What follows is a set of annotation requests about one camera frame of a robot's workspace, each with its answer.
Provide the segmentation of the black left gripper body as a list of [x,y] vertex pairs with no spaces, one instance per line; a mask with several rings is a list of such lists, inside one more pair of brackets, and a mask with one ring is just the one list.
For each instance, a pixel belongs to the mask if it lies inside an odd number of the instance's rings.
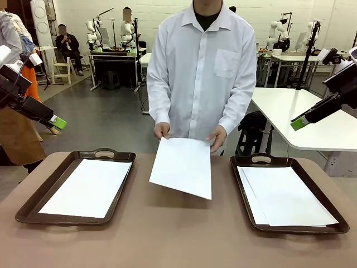
[[14,106],[32,108],[32,99],[24,94],[32,85],[31,81],[17,73],[9,65],[1,67],[1,108]]

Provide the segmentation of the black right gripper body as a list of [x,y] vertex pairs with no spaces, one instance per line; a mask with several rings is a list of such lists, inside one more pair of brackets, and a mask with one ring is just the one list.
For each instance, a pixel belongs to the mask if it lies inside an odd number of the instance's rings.
[[327,81],[327,87],[335,94],[339,106],[347,105],[356,109],[356,72],[344,71],[332,76]]

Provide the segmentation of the person's left hand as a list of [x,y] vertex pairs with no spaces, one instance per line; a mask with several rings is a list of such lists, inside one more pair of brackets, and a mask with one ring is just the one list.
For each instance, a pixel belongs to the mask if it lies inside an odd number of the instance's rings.
[[227,133],[226,130],[223,126],[217,125],[214,131],[209,135],[209,137],[206,139],[207,141],[214,141],[210,145],[210,153],[214,154],[220,149],[227,138]]

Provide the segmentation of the person's right hand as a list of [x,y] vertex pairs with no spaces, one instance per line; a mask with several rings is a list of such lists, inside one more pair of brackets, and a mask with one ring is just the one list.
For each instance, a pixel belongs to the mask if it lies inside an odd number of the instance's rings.
[[160,140],[161,138],[169,139],[170,124],[167,122],[160,122],[154,127],[155,137]]

